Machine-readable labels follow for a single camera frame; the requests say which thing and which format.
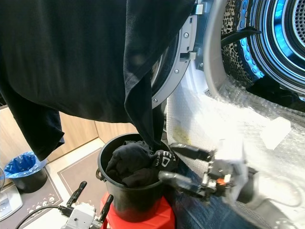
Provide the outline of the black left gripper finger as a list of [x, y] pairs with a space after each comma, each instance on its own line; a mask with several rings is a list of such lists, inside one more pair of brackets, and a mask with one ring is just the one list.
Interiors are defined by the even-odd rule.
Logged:
[[105, 221], [105, 218], [107, 217], [108, 212], [110, 211], [111, 205], [113, 203], [114, 196], [111, 194], [108, 194], [105, 196], [105, 200], [102, 202], [104, 205], [102, 206], [101, 212], [100, 212], [100, 221]]
[[80, 183], [78, 189], [76, 189], [68, 199], [68, 207], [72, 207], [72, 205], [78, 201], [78, 198], [82, 194], [82, 191], [85, 189], [86, 185], [87, 181], [82, 181]]

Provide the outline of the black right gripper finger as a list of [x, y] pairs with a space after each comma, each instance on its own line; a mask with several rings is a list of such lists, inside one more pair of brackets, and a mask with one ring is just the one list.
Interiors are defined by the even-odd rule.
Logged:
[[183, 155], [189, 159], [207, 161], [212, 159], [212, 151], [204, 150], [195, 146], [181, 143], [172, 143], [169, 145], [170, 150], [177, 154]]
[[160, 171], [158, 179], [166, 185], [172, 186], [174, 189], [187, 192], [203, 192], [198, 183], [194, 183], [189, 177], [179, 175], [174, 172]]

